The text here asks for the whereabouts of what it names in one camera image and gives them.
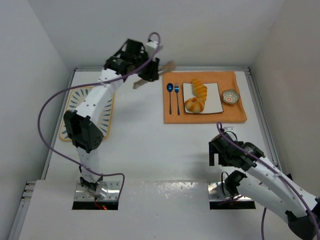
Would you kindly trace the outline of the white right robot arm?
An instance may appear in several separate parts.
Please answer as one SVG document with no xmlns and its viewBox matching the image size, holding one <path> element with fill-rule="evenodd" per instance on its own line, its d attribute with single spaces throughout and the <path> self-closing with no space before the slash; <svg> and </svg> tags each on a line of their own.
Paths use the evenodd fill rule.
<svg viewBox="0 0 320 240">
<path fill-rule="evenodd" d="M 209 165 L 235 170 L 217 183 L 208 184 L 210 199 L 221 207 L 238 196 L 252 199 L 280 217 L 302 240 L 320 237 L 320 199 L 294 183 L 250 142 L 222 132 L 209 143 Z"/>
</svg>

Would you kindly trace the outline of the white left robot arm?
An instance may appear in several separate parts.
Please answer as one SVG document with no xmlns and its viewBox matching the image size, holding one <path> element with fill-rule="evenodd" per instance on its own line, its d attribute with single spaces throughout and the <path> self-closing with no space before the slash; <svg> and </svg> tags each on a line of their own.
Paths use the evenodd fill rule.
<svg viewBox="0 0 320 240">
<path fill-rule="evenodd" d="M 98 147 L 103 141 L 99 118 L 108 103 L 113 102 L 116 90 L 133 73 L 148 82 L 158 80 L 159 58 L 155 57 L 159 43 L 149 39 L 146 43 L 127 39 L 123 46 L 103 66 L 98 85 L 74 110 L 63 116 L 68 137 L 80 159 L 80 183 L 96 193 L 103 177 L 98 173 Z"/>
</svg>

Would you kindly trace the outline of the metal serving tongs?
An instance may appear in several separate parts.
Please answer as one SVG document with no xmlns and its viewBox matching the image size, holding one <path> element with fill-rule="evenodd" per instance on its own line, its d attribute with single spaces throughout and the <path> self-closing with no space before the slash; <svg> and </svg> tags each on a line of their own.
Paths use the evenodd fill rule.
<svg viewBox="0 0 320 240">
<path fill-rule="evenodd" d="M 173 60 L 168 61 L 165 65 L 163 65 L 160 68 L 158 68 L 155 80 L 139 79 L 138 81 L 133 83 L 132 88 L 134 90 L 136 90 L 136 89 L 142 87 L 143 85 L 145 85 L 147 83 L 152 83 L 154 81 L 157 81 L 160 76 L 162 76 L 162 75 L 164 75 L 166 73 L 170 73 L 170 72 L 174 71 L 175 69 L 176 69 L 176 63 Z"/>
</svg>

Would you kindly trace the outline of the curled striped croissant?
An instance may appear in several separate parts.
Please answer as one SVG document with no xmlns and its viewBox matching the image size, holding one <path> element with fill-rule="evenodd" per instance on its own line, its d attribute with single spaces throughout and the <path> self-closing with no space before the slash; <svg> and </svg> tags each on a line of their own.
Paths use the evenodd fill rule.
<svg viewBox="0 0 320 240">
<path fill-rule="evenodd" d="M 194 114 L 199 114 L 205 109 L 205 101 L 200 97 L 192 97 L 184 102 L 185 109 Z"/>
</svg>

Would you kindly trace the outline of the long striped croissant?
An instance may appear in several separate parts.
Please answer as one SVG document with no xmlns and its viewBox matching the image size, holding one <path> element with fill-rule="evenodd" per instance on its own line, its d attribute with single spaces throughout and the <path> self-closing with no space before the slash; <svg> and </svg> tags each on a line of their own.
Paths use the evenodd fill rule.
<svg viewBox="0 0 320 240">
<path fill-rule="evenodd" d="M 193 94 L 197 98 L 201 98 L 203 101 L 206 101 L 208 96 L 208 88 L 197 79 L 193 79 L 191 84 Z"/>
</svg>

